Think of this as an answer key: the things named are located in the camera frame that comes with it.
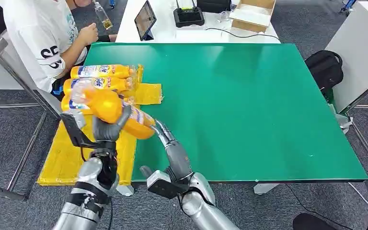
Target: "green table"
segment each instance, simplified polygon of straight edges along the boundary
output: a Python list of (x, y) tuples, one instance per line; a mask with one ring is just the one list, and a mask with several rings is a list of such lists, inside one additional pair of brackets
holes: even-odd
[[(85, 65), (144, 65), (161, 83), (163, 121), (192, 167), (215, 182), (363, 181), (368, 177), (292, 44), (92, 45)], [(138, 140), (141, 165), (168, 166), (156, 136)]]

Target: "black device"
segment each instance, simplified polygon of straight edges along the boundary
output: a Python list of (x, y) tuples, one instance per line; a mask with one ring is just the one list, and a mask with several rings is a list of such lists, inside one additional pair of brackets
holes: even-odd
[(231, 0), (197, 0), (197, 6), (202, 12), (221, 13), (230, 11)]
[(149, 1), (146, 1), (142, 9), (139, 11), (135, 18), (136, 28), (138, 29), (140, 40), (149, 41), (153, 40), (150, 29), (156, 22), (156, 16), (150, 6)]
[(203, 25), (205, 23), (201, 9), (196, 7), (194, 0), (191, 1), (193, 2), (192, 8), (180, 8), (178, 0), (175, 1), (177, 3), (177, 9), (173, 11), (173, 14), (175, 26), (178, 28), (188, 25)]

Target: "person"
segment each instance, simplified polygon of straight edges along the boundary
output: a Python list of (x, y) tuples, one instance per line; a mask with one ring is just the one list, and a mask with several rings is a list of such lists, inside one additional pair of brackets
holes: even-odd
[(36, 86), (59, 101), (70, 70), (82, 65), (91, 43), (114, 42), (116, 34), (98, 36), (92, 23), (78, 32), (71, 10), (92, 0), (6, 0), (3, 17), (13, 46)]

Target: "white t-shirt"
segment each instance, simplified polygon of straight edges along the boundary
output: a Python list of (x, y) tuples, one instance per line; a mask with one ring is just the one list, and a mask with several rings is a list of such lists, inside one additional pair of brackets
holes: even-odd
[[(63, 72), (60, 57), (78, 36), (65, 0), (6, 0), (3, 6), (9, 38), (38, 88), (51, 92)], [(84, 48), (75, 64), (84, 61)]]

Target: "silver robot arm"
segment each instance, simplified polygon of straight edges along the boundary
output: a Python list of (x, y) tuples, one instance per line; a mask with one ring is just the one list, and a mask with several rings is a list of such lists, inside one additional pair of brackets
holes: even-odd
[(206, 178), (193, 172), (188, 155), (167, 127), (160, 121), (152, 127), (163, 143), (170, 165), (164, 172), (140, 168), (147, 177), (150, 192), (172, 199), (178, 197), (183, 212), (200, 230), (238, 230), (229, 218), (216, 207), (215, 194)]
[(81, 166), (77, 182), (68, 195), (53, 230), (96, 229), (119, 183), (115, 141), (130, 113), (131, 107), (124, 107), (121, 117), (114, 124), (94, 117), (92, 129), (95, 142), (91, 142), (80, 130), (85, 125), (81, 114), (65, 112), (60, 115), (73, 145), (94, 150)]

